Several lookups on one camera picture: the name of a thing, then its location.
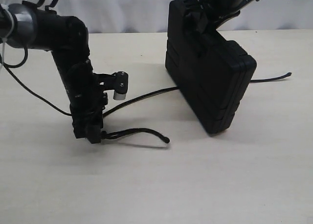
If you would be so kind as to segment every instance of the white table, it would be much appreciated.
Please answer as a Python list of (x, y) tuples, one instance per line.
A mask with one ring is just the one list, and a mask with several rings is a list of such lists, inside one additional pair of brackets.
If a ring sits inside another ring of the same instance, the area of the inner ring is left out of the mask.
[[(106, 130), (148, 127), (92, 146), (76, 140), (71, 118), (0, 75), (1, 224), (313, 223), (313, 30), (223, 32), (258, 61), (233, 124), (211, 138), (179, 91), (108, 117)], [(128, 99), (174, 86), (164, 67), (166, 34), (90, 36), (95, 71), (130, 75)], [(21, 50), (7, 49), (17, 63)], [(68, 111), (49, 53), (30, 51), (15, 73)], [(110, 100), (109, 109), (118, 104)]]

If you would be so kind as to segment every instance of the white background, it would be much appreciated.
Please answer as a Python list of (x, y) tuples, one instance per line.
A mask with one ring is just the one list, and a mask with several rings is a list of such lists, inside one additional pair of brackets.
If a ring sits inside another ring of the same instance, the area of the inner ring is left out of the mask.
[[(167, 28), (170, 1), (60, 0), (57, 10), (61, 15), (78, 16), (93, 33), (161, 32)], [(240, 17), (221, 30), (312, 29), (312, 12), (313, 0), (261, 0), (244, 9)]]

